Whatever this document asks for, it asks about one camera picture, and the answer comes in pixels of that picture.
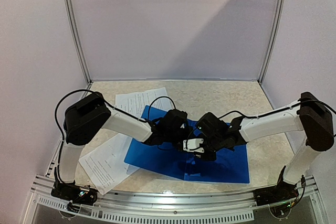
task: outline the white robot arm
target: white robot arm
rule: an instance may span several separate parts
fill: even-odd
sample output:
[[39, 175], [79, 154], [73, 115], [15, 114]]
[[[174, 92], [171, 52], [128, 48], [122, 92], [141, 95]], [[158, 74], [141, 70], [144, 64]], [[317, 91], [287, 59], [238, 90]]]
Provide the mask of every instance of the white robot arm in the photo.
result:
[[[102, 94], [94, 92], [66, 110], [66, 139], [60, 152], [59, 171], [55, 172], [53, 196], [74, 200], [83, 191], [90, 192], [88, 196], [97, 194], [94, 189], [76, 186], [74, 178], [82, 149], [101, 128], [131, 136], [147, 145], [170, 142], [178, 150], [192, 152], [206, 161], [215, 160], [216, 152], [222, 148], [234, 150], [237, 145], [264, 136], [305, 131], [307, 140], [281, 171], [278, 184], [267, 189], [275, 197], [266, 199], [266, 203], [297, 195], [296, 184], [301, 176], [314, 159], [330, 149], [334, 142], [332, 115], [324, 106], [326, 104], [309, 92], [301, 94], [299, 100], [268, 113], [234, 118], [229, 126], [220, 120], [223, 116], [218, 118], [208, 112], [197, 121], [196, 128], [201, 132], [198, 136], [193, 134], [194, 130], [187, 122], [187, 113], [183, 111], [170, 110], [165, 117], [148, 121], [137, 119], [110, 104], [108, 109], [105, 104]], [[92, 205], [96, 198], [81, 197], [77, 203]]]

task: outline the beige countertop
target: beige countertop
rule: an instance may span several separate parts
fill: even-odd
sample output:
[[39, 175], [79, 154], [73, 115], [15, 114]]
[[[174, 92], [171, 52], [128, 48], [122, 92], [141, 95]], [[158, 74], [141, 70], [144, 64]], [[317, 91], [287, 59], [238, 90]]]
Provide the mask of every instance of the beige countertop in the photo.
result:
[[[253, 115], [271, 110], [271, 106], [257, 82], [243, 81], [108, 81], [94, 82], [91, 90], [99, 91], [114, 104], [116, 94], [142, 92], [166, 87], [176, 107], [188, 113], [188, 118], [198, 120], [204, 113], [220, 116], [231, 110]], [[225, 118], [230, 122], [237, 114]], [[116, 135], [116, 132], [100, 130], [85, 146], [82, 156]], [[147, 193], [212, 193], [266, 186], [277, 182], [279, 173], [293, 157], [292, 149], [284, 134], [263, 137], [247, 144], [250, 184], [197, 183], [171, 178], [139, 169], [115, 190]], [[93, 186], [78, 164], [76, 184]]]

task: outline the white wall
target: white wall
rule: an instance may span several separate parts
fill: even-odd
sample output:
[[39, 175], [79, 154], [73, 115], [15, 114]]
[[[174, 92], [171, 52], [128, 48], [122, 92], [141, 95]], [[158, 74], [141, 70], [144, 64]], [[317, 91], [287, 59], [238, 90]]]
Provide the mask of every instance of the white wall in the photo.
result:
[[[263, 87], [275, 107], [310, 91], [336, 108], [336, 1], [285, 0]], [[303, 136], [289, 134], [294, 150]], [[330, 223], [336, 223], [336, 146], [312, 166]]]
[[72, 0], [93, 80], [257, 79], [276, 0]]
[[57, 101], [86, 86], [64, 0], [1, 0], [0, 82], [0, 223], [15, 224], [55, 151]]

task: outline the paper sheet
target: paper sheet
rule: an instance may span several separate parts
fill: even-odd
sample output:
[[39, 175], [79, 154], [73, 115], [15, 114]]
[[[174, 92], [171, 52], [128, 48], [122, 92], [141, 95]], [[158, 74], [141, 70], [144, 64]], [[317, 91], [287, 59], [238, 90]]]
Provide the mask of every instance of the paper sheet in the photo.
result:
[[100, 194], [106, 194], [139, 169], [124, 163], [131, 141], [131, 137], [117, 134], [79, 159]]
[[[155, 98], [163, 95], [167, 96], [166, 88], [152, 89], [144, 92], [129, 94], [116, 94], [115, 106], [139, 118], [141, 117], [146, 105], [150, 105]], [[172, 105], [169, 99], [162, 98], [158, 99], [153, 104], [153, 107], [168, 111], [172, 108]]]

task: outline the blue paper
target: blue paper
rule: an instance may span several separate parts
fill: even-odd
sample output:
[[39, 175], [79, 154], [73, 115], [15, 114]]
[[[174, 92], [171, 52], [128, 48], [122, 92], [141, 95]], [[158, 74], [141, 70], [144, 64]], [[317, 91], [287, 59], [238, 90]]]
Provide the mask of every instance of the blue paper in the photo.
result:
[[[142, 118], [147, 118], [148, 106]], [[150, 120], [163, 117], [166, 111], [151, 108]], [[196, 122], [188, 120], [195, 127]], [[199, 182], [249, 183], [246, 145], [236, 146], [235, 151], [222, 149], [217, 152], [216, 161], [202, 161], [187, 152], [179, 152], [172, 144], [148, 146], [132, 140], [125, 157], [125, 163], [170, 177]]]

